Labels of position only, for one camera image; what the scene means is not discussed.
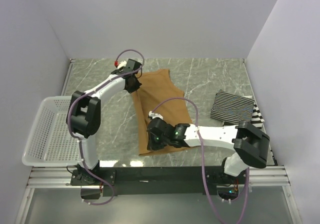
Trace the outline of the tan tank top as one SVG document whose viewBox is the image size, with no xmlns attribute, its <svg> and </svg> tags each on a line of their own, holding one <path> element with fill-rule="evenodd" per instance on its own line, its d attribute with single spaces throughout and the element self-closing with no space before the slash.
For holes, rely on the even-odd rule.
<svg viewBox="0 0 320 224">
<path fill-rule="evenodd" d="M 140 88 L 131 94 L 138 125 L 138 154 L 153 156 L 187 150 L 186 147 L 173 146 L 166 146 L 157 151 L 147 149 L 149 140 L 147 125 L 150 122 L 148 117 L 150 111 L 162 115 L 164 121 L 172 126 L 193 123 L 186 102 L 181 99 L 185 93 L 172 82 L 170 70 L 145 72 L 139 78 L 139 82 Z"/>
</svg>

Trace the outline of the thin-striped black white tank top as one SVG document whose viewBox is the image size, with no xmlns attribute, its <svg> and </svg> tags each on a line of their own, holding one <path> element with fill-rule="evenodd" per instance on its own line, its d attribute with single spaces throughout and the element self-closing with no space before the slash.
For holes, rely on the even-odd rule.
<svg viewBox="0 0 320 224">
<path fill-rule="evenodd" d="M 223 90 L 214 97 L 210 117 L 228 124 L 236 125 L 240 121 L 250 121 L 255 101 Z"/>
</svg>

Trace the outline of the wide-striped black white tank top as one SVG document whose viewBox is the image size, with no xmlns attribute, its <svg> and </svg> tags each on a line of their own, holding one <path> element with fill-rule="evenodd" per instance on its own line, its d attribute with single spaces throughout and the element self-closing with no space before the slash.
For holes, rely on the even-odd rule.
<svg viewBox="0 0 320 224">
<path fill-rule="evenodd" d="M 242 96 L 236 99 L 237 106 L 228 109 L 222 120 L 223 126 L 236 125 L 240 121 L 250 121 L 258 129 L 264 128 L 264 118 L 257 105 L 257 102 L 249 96 Z"/>
</svg>

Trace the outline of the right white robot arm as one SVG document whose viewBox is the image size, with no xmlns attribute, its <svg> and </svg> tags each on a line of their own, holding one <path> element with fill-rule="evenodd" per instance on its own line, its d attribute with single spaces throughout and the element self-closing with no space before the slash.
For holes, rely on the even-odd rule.
<svg viewBox="0 0 320 224">
<path fill-rule="evenodd" d="M 147 126 L 147 148 L 159 151 L 166 147 L 177 149 L 216 147 L 234 151 L 219 171 L 222 182 L 230 184 L 249 167 L 264 169 L 267 166 L 270 137 L 249 121 L 224 127 L 196 126 L 179 123 L 172 126 L 160 117 Z"/>
</svg>

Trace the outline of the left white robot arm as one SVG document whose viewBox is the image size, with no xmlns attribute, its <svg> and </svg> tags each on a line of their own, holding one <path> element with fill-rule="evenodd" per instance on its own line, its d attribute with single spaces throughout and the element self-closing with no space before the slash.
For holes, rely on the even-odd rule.
<svg viewBox="0 0 320 224">
<path fill-rule="evenodd" d="M 118 92 L 126 90 L 133 93 L 140 88 L 136 74 L 142 71 L 143 64 L 133 59 L 121 63 L 116 61 L 115 70 L 104 81 L 87 91 L 75 91 L 71 95 L 66 124 L 79 146 L 77 171 L 88 185 L 104 182 L 100 177 L 96 151 L 96 133 L 101 125 L 102 106 Z"/>
</svg>

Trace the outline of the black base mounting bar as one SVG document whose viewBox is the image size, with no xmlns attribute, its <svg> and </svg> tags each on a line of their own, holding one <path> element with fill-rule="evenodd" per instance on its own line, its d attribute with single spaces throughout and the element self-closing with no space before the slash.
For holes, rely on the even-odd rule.
<svg viewBox="0 0 320 224">
<path fill-rule="evenodd" d="M 94 174 L 92 177 L 82 167 L 72 172 L 70 185 L 80 187 L 85 199 L 98 199 L 98 194 L 205 194 L 204 184 L 211 195 L 216 195 L 218 187 L 232 188 L 246 180 L 244 171 L 233 177 L 223 173 L 220 166 L 206 166 L 205 171 L 200 166 L 101 167 Z"/>
</svg>

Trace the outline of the white plastic basket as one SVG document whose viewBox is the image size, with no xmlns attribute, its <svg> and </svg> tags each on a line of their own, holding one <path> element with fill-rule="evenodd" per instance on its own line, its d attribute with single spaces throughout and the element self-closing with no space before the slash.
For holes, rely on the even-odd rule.
<svg viewBox="0 0 320 224">
<path fill-rule="evenodd" d="M 70 96 L 47 97 L 41 102 L 22 156 L 24 165 L 46 168 L 81 163 L 78 140 L 66 123 L 70 102 Z"/>
</svg>

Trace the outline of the aluminium frame rail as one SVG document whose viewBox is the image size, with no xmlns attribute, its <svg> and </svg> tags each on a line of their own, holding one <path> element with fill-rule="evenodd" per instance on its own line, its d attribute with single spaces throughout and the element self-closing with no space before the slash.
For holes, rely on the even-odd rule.
<svg viewBox="0 0 320 224">
<path fill-rule="evenodd" d="M 71 188 L 72 174 L 64 167 L 34 167 L 31 169 L 26 187 L 28 189 Z M 252 187 L 285 187 L 291 182 L 284 166 L 251 168 L 249 185 Z"/>
</svg>

